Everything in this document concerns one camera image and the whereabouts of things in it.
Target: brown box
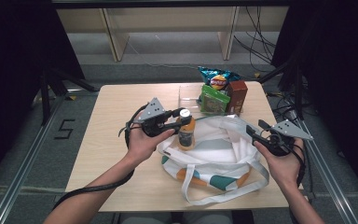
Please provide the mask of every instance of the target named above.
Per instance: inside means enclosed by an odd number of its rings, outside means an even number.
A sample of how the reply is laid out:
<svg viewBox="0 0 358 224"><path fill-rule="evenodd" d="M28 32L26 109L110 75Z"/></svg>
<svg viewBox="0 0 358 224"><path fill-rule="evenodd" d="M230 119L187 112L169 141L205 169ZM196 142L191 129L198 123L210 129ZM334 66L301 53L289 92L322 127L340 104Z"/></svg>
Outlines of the brown box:
<svg viewBox="0 0 358 224"><path fill-rule="evenodd" d="M231 98L226 109L228 114L240 115L247 92L248 87L243 80L231 81L228 84L227 96Z"/></svg>

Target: bottle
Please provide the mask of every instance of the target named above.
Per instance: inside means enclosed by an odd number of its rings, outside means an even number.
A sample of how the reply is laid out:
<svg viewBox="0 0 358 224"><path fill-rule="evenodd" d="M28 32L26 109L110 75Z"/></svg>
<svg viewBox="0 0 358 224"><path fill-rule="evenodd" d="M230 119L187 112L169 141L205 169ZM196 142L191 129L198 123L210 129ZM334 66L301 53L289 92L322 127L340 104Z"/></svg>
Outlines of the bottle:
<svg viewBox="0 0 358 224"><path fill-rule="evenodd" d="M191 116L188 109L183 109L179 113L178 119L184 119ZM178 132L178 146L184 151L188 151L194 148L196 140L194 139L194 129L196 128L196 121L191 117L190 123L181 127Z"/></svg>

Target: tote bag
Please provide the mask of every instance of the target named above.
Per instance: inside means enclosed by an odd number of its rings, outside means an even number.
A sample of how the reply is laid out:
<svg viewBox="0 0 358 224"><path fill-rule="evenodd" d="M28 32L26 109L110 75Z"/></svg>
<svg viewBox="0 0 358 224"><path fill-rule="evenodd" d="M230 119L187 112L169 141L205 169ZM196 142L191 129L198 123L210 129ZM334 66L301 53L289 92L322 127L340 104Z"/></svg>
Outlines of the tote bag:
<svg viewBox="0 0 358 224"><path fill-rule="evenodd" d="M259 162L261 154L246 133L247 125L251 124L235 115L197 119L193 149L181 150L176 135L158 145L164 170L173 178L184 181L181 191L189 203L222 203L264 188L269 183L269 172ZM243 185L251 169L264 178ZM221 189L223 193L190 200L187 195L190 183Z"/></svg>

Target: bottle label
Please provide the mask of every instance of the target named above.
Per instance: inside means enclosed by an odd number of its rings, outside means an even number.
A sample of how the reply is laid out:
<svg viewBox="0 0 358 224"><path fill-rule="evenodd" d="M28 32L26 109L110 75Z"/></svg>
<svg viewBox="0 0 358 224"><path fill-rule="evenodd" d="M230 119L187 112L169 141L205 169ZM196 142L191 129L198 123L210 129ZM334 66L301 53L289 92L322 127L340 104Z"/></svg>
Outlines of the bottle label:
<svg viewBox="0 0 358 224"><path fill-rule="evenodd" d="M179 144L184 147L190 147L191 144L193 143L193 133L179 132L178 137L179 137Z"/></svg>

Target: wooden table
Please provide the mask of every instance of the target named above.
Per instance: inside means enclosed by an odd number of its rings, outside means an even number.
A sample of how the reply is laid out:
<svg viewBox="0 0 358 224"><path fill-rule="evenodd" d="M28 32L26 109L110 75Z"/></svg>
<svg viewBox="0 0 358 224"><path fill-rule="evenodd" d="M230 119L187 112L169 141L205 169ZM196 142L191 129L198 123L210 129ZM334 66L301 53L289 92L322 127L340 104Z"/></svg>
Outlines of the wooden table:
<svg viewBox="0 0 358 224"><path fill-rule="evenodd" d="M153 97L158 97L165 109L176 109L179 105L179 89L194 88L195 94L200 94L201 85L170 83L103 86L91 114L66 191L84 187L125 155L127 147L124 135L118 137L117 134L140 106L145 105ZM256 127L259 119L275 124L275 118L261 85L258 82L246 82L246 85L249 90L241 118ZM261 162L268 168L264 158ZM247 181L258 178L262 178L261 175L252 172ZM163 170L161 155L156 151L149 160L138 166L128 183L116 189L100 211L235 210L288 206L272 178L269 185L263 189L226 203L204 206L188 203L181 195L181 186L182 182L173 179ZM189 196L191 199L199 199L218 192L221 191L192 186L189 189Z"/></svg>

